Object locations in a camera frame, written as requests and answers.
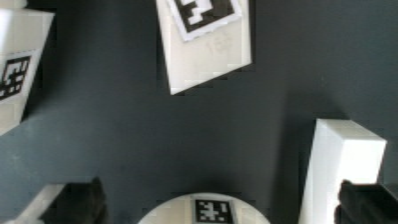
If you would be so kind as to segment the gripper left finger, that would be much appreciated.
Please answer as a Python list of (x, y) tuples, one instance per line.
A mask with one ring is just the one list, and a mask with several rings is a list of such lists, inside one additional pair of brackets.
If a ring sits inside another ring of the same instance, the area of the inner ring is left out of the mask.
[(16, 224), (109, 224), (107, 195), (100, 178), (45, 186)]

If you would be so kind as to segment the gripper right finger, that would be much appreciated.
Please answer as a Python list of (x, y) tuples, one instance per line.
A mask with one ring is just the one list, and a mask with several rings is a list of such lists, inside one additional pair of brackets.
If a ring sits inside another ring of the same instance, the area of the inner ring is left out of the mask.
[(381, 184), (342, 182), (334, 224), (398, 224), (398, 199)]

